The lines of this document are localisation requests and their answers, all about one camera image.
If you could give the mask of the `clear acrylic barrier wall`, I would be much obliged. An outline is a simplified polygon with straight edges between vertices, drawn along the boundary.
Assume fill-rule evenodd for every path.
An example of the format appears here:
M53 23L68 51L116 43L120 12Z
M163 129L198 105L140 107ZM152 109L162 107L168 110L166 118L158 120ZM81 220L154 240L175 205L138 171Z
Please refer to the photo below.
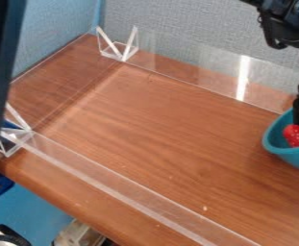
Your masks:
M299 70L151 30L77 38L12 84L1 172L123 246L299 246L299 169L263 134Z

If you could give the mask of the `blue table clamp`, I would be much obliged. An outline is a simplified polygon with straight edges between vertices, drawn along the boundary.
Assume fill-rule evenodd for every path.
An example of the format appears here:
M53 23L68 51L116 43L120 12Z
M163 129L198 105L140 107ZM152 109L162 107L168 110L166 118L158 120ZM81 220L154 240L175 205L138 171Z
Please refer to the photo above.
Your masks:
M3 123L4 128L20 129L11 121L5 120ZM15 182L7 178L3 174L0 174L0 195L3 195L12 187L15 186Z

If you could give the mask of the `blue plastic bowl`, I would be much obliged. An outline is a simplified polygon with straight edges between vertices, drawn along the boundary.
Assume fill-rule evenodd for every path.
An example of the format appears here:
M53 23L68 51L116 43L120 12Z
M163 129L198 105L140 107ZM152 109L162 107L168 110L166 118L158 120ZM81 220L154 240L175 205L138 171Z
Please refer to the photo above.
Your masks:
M267 128L262 138L262 145L267 152L299 168L299 147L290 147L283 138L283 128L290 124L294 124L293 109L289 109Z

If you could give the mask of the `red toy strawberry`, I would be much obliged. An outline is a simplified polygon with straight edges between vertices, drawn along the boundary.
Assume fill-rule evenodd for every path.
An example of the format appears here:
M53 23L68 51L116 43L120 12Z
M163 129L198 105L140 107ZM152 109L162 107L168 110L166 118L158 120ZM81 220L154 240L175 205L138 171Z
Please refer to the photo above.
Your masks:
M299 125L290 124L283 128L283 138L290 147L299 147Z

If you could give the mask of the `white black object on floor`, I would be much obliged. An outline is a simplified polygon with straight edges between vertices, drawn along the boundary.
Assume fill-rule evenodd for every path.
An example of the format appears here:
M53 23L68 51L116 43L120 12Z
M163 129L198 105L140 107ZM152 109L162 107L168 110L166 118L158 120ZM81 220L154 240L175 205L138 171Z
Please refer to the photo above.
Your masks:
M32 246L32 244L9 227L0 225L0 246Z

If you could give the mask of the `white box under table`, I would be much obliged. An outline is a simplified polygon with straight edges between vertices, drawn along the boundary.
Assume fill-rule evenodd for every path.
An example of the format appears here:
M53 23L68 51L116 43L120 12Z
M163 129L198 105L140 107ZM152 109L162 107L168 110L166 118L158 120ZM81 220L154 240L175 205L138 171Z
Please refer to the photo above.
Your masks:
M73 220L57 234L52 246L101 246L104 240L105 236Z

